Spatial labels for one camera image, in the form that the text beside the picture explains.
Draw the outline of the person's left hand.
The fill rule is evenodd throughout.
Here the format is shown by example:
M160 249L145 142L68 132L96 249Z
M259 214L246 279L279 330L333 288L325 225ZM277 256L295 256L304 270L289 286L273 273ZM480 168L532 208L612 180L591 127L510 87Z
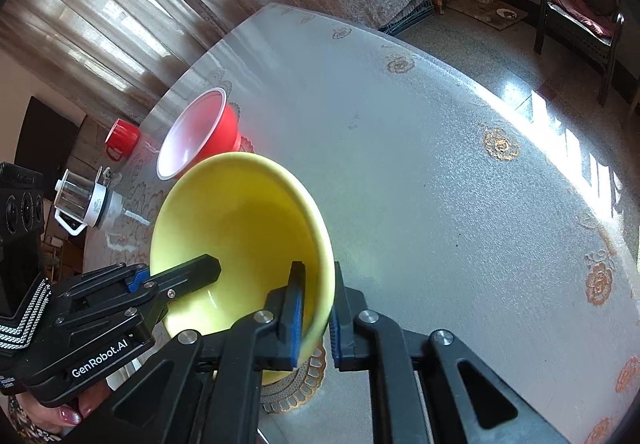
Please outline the person's left hand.
M70 405L46 407L24 392L8 397L6 413L22 443L58 443L67 430L77 427L111 394L112 389L102 380L79 394Z

